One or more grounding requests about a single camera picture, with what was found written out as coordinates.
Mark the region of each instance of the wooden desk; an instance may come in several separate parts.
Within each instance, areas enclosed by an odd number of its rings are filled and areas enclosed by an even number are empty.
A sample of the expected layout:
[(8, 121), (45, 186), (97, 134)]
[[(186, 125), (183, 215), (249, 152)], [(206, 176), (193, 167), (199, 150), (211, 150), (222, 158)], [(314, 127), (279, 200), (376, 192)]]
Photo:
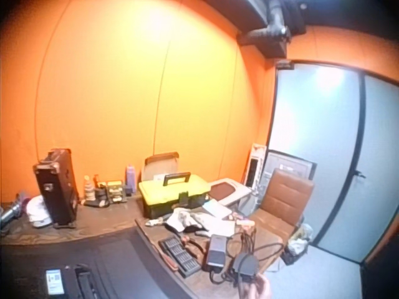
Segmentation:
[[(114, 204), (105, 209), (79, 206), (76, 229), (54, 229), (52, 226), (35, 229), (30, 225), (27, 217), (22, 216), (20, 219), (10, 223), (9, 234), (1, 238), (1, 244), (37, 245), (79, 240), (136, 226), (136, 219), (138, 219), (138, 223), (146, 235), (156, 245), (158, 245), (159, 240), (173, 235), (164, 227), (144, 226), (147, 219), (143, 218), (141, 196), (137, 195), (131, 197), (126, 204)], [(193, 238), (207, 249), (208, 238), (198, 236), (193, 236)], [(255, 247), (274, 242), (281, 242), (281, 238), (260, 227), (257, 228)], [(231, 241), (228, 248), (229, 252), (235, 255), (239, 252), (240, 246), (240, 242)], [(256, 256), (258, 258), (264, 257), (271, 254), (275, 249), (271, 247), (262, 250), (256, 253)], [(271, 264), (272, 260), (269, 259), (261, 262), (261, 271), (264, 271)], [(228, 282), (222, 285), (213, 285), (209, 280), (208, 272), (200, 271), (186, 279), (181, 277), (179, 273), (175, 273), (175, 275), (200, 298), (238, 298), (237, 288), (233, 288), (231, 283)]]
[[(139, 219), (138, 225), (144, 231), (145, 235), (158, 247), (158, 241), (172, 237), (174, 234), (163, 226), (156, 227), (146, 227), (145, 222), (147, 219)], [(202, 247), (208, 248), (209, 238), (196, 236), (194, 234), (188, 234), (192, 239), (197, 241)], [(257, 228), (256, 232), (256, 241), (255, 248), (260, 247), (262, 245), (271, 244), (275, 242), (282, 242), (282, 239), (277, 235), (265, 230), (261, 227)], [(233, 240), (229, 241), (228, 251), (232, 256), (235, 256), (239, 253), (241, 248), (241, 241), (239, 236), (235, 236)], [(260, 250), (255, 253), (255, 256), (259, 259), (272, 254), (279, 247), (269, 247), (264, 250)], [(270, 266), (270, 264), (274, 261), (276, 257), (272, 257), (268, 260), (260, 262), (260, 272), (265, 271), (265, 269)], [(226, 265), (230, 264), (231, 259), (228, 257)], [(199, 298), (238, 298), (237, 288), (233, 288), (233, 284), (229, 282), (224, 282), (221, 285), (214, 285), (209, 280), (209, 272), (205, 272), (200, 270), (199, 272), (192, 274), (192, 276), (188, 278), (183, 278), (178, 272), (175, 272), (175, 275), (181, 279), (195, 294), (198, 295)], [(220, 280), (219, 275), (215, 275), (215, 280)]]
[(106, 208), (79, 206), (76, 229), (55, 229), (51, 225), (36, 229), (26, 215), (13, 220), (9, 233), (1, 238), (2, 245), (38, 245), (95, 237), (136, 226), (135, 219), (143, 217), (141, 195), (128, 198), (127, 203)]

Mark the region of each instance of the yellow toolbox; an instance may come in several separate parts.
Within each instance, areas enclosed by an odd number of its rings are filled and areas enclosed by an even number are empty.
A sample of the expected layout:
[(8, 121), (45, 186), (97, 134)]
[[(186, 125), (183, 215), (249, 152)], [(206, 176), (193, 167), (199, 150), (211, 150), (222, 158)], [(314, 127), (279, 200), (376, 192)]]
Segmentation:
[(138, 184), (143, 196), (144, 213), (156, 219), (172, 213), (176, 207), (194, 209), (209, 200), (210, 185), (191, 173), (167, 174), (163, 180), (144, 181)]

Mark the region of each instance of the light blue door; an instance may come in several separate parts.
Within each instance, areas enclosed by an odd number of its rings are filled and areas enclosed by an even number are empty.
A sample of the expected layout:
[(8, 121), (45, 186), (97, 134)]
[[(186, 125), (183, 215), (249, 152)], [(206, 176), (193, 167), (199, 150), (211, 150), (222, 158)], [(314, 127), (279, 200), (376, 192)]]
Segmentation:
[(384, 233), (399, 205), (399, 87), (365, 77), (362, 150), (347, 197), (319, 242), (361, 262)]
[(337, 67), (295, 64), (294, 70), (278, 72), (269, 149), (317, 163), (304, 211), (314, 236), (335, 206), (352, 162), (359, 83), (358, 73)]

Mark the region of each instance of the black suitcase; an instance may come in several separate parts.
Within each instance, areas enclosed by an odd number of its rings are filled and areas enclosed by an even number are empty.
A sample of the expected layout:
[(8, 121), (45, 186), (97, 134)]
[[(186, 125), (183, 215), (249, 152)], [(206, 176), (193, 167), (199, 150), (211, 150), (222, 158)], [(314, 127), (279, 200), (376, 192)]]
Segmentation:
[(75, 227), (77, 192), (70, 149), (52, 149), (33, 166), (36, 180), (55, 228)]

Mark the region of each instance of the purple bottle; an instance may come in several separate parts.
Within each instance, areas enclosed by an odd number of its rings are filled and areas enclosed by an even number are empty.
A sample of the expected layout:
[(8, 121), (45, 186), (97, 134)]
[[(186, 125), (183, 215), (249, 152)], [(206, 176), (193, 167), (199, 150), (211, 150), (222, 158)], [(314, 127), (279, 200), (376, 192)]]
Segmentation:
[(132, 165), (126, 167), (126, 191), (131, 194), (136, 193), (136, 170)]

